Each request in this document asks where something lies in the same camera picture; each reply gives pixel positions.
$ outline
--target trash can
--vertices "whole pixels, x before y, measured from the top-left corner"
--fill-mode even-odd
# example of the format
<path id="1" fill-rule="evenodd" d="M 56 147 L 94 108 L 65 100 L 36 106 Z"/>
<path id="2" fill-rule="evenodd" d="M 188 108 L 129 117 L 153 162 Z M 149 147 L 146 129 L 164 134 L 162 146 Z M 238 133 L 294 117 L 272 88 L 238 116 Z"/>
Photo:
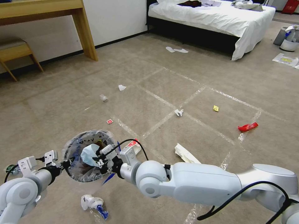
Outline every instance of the trash can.
<path id="1" fill-rule="evenodd" d="M 98 129 L 80 133 L 66 143 L 62 150 L 63 158 L 70 159 L 74 157 L 71 167 L 66 169 L 66 172 L 73 180 L 78 182 L 92 182 L 102 179 L 104 176 L 98 167 L 85 164 L 81 159 L 82 150 L 90 144 L 97 144 L 104 148 L 107 145 L 114 147 L 117 142 L 111 132 Z"/>
<path id="2" fill-rule="evenodd" d="M 299 0 L 288 0 L 285 7 L 282 10 L 282 13 L 286 14 L 293 14 L 296 10 L 296 8 L 299 5 Z"/>
<path id="3" fill-rule="evenodd" d="M 277 37 L 275 38 L 273 44 L 278 45 L 278 46 L 280 46 L 282 44 L 283 40 L 286 38 L 286 29 L 287 29 L 287 26 L 283 26 L 280 29 L 280 31 L 279 31 Z"/>
<path id="4" fill-rule="evenodd" d="M 290 42 L 288 40 L 284 40 L 280 46 L 281 50 L 294 52 L 299 47 L 299 42 Z"/>

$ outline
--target black cable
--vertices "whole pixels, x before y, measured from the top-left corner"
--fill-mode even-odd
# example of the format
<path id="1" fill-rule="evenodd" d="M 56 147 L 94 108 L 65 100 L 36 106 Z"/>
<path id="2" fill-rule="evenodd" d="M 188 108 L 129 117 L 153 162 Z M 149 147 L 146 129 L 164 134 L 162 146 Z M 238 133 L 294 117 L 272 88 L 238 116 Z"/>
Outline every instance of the black cable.
<path id="1" fill-rule="evenodd" d="M 215 205 L 212 206 L 212 208 L 210 209 L 210 211 L 207 212 L 207 214 L 211 213 L 215 208 Z"/>
<path id="2" fill-rule="evenodd" d="M 140 147 L 141 147 L 141 149 L 142 149 L 142 151 L 143 151 L 143 153 L 144 153 L 144 155 L 145 155 L 145 157 L 146 157 L 146 160 L 149 160 L 148 157 L 147 157 L 147 155 L 146 155 L 146 152 L 145 152 L 143 146 L 140 144 L 139 141 L 137 141 L 137 140 L 135 140 L 135 139 L 127 139 L 127 140 L 122 141 L 121 143 L 119 143 L 118 145 L 116 145 L 113 149 L 111 149 L 108 153 L 106 153 L 105 156 L 107 156 L 109 153 L 111 153 L 112 151 L 114 151 L 114 150 L 115 150 L 117 147 L 119 147 L 121 144 L 123 144 L 123 143 L 125 143 L 125 142 L 128 142 L 128 141 L 135 141 L 135 142 L 137 142 L 137 143 L 140 145 Z"/>
<path id="3" fill-rule="evenodd" d="M 13 172 L 13 170 L 15 169 L 15 168 L 17 168 L 19 165 L 17 164 L 17 165 L 14 165 L 8 172 L 7 172 L 7 174 L 6 174 L 6 176 L 5 176 L 5 179 L 4 179 L 4 182 L 6 183 L 6 181 L 7 181 L 7 178 L 8 178 L 8 176 L 9 176 L 9 174 L 10 173 L 12 173 Z"/>
<path id="4" fill-rule="evenodd" d="M 247 185 L 246 187 L 244 187 L 242 190 L 240 190 L 239 192 L 237 192 L 236 194 L 234 194 L 231 198 L 229 198 L 226 202 L 224 202 L 220 207 L 218 207 L 216 210 L 213 211 L 213 208 L 207 212 L 206 214 L 197 217 L 197 220 L 204 220 L 206 218 L 209 218 L 213 215 L 215 215 L 217 212 L 219 212 L 220 210 L 222 210 L 225 206 L 227 206 L 230 202 L 232 202 L 236 197 L 238 197 L 240 194 L 242 194 L 244 191 L 248 190 L 249 188 L 258 185 L 258 184 L 270 184 L 274 187 L 277 187 L 279 190 L 282 191 L 282 193 L 285 196 L 285 201 L 282 205 L 282 207 L 279 209 L 279 211 L 271 218 L 268 220 L 268 222 L 266 224 L 270 224 L 272 223 L 281 213 L 283 213 L 287 207 L 289 207 L 292 203 L 299 203 L 298 201 L 295 201 L 293 199 L 290 199 L 289 196 L 287 195 L 286 191 L 280 187 L 279 185 L 269 182 L 269 181 L 258 181 L 252 184 Z"/>

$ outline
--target red object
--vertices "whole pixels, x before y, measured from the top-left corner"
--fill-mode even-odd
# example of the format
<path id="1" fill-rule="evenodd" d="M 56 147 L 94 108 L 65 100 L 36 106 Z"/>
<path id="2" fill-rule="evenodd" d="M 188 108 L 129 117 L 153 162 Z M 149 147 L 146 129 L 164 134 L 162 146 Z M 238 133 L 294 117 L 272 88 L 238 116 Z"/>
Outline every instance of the red object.
<path id="1" fill-rule="evenodd" d="M 109 119 L 108 121 L 106 121 L 107 124 L 112 124 L 113 123 L 113 120 Z"/>
<path id="2" fill-rule="evenodd" d="M 239 129 L 239 131 L 245 132 L 245 131 L 249 131 L 253 128 L 256 128 L 257 126 L 258 126 L 258 123 L 254 122 L 253 124 L 245 124 L 242 127 L 238 126 L 238 129 Z"/>
<path id="3" fill-rule="evenodd" d="M 288 0 L 284 6 L 282 13 L 293 14 L 299 5 L 299 0 Z"/>
<path id="4" fill-rule="evenodd" d="M 132 147 L 132 146 L 134 146 L 134 145 L 139 146 L 139 144 L 138 144 L 137 142 L 135 142 L 135 141 L 130 142 L 127 146 L 128 146 L 128 147 Z"/>

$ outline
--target black bed frame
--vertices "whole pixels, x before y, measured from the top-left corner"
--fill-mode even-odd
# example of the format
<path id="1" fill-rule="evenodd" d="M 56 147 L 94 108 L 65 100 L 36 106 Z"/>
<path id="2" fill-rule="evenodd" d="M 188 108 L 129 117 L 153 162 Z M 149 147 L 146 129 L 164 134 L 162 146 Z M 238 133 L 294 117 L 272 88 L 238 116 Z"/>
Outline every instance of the black bed frame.
<path id="1" fill-rule="evenodd" d="M 220 51 L 232 56 L 235 50 L 235 43 L 239 37 L 150 17 L 148 16 L 149 6 L 156 2 L 156 0 L 147 0 L 146 24 L 149 32 L 175 38 L 182 43 L 195 44 L 199 47 Z"/>

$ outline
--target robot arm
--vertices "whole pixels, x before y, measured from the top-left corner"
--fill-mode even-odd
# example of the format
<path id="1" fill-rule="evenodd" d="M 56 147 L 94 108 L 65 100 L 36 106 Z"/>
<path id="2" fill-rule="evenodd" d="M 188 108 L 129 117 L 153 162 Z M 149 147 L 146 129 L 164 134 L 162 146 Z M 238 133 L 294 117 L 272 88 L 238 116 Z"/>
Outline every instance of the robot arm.
<path id="1" fill-rule="evenodd" d="M 46 188 L 61 171 L 70 166 L 70 161 L 57 161 L 57 152 L 45 153 L 45 166 L 38 171 L 35 157 L 30 156 L 18 161 L 22 178 L 10 180 L 0 186 L 0 223 L 17 223 L 19 219 L 35 208 L 45 197 Z"/>
<path id="2" fill-rule="evenodd" d="M 282 223 L 298 223 L 298 180 L 296 174 L 290 170 L 272 165 L 253 164 L 248 171 L 233 174 L 206 164 L 179 162 L 163 165 L 156 161 L 141 163 L 136 159 L 132 148 L 121 151 L 119 156 L 111 149 L 111 146 L 107 146 L 99 152 L 99 164 L 110 166 L 108 170 L 136 185 L 145 196 L 157 198 L 167 195 L 182 202 L 220 206 L 246 186 L 267 181 L 280 186 L 285 190 L 287 197 L 293 200 L 292 205 L 283 213 Z M 265 183 L 250 187 L 236 199 L 255 199 L 274 212 L 285 206 L 286 200 L 280 189 Z"/>

